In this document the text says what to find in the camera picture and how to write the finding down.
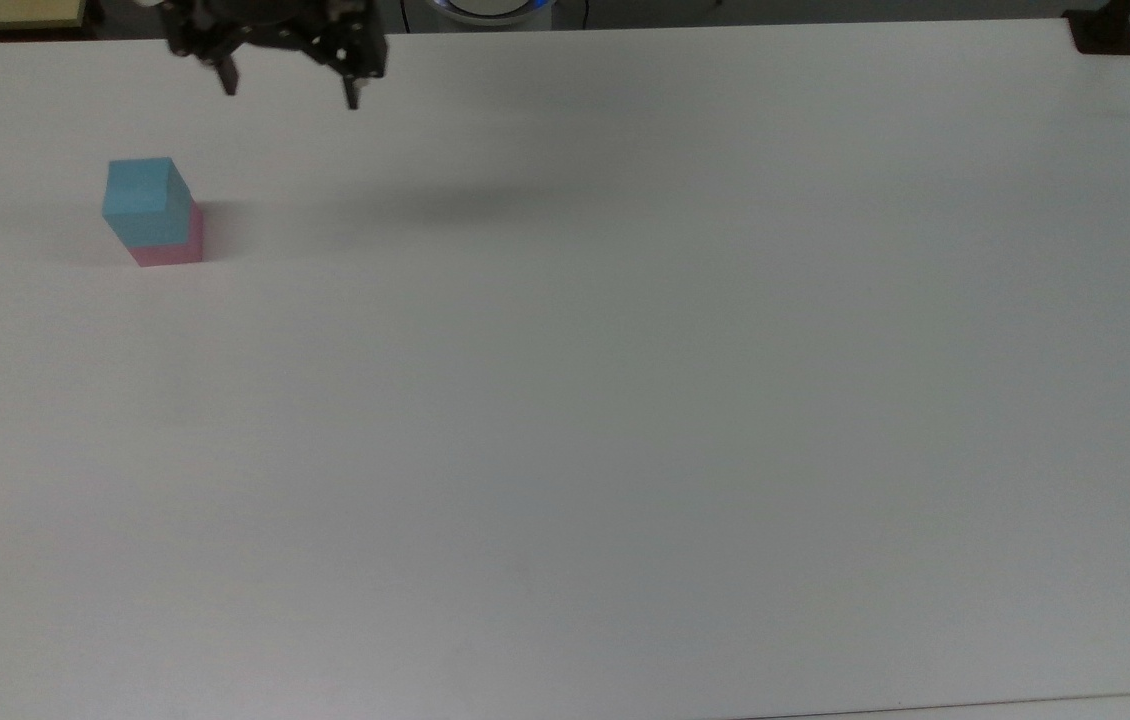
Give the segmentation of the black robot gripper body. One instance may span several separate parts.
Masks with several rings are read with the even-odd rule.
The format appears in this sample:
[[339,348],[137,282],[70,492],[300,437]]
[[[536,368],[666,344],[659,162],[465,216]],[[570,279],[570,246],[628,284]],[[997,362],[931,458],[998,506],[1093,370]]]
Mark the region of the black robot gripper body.
[[388,44],[376,1],[163,1],[173,55],[226,67],[242,45],[292,51],[337,76],[377,79]]

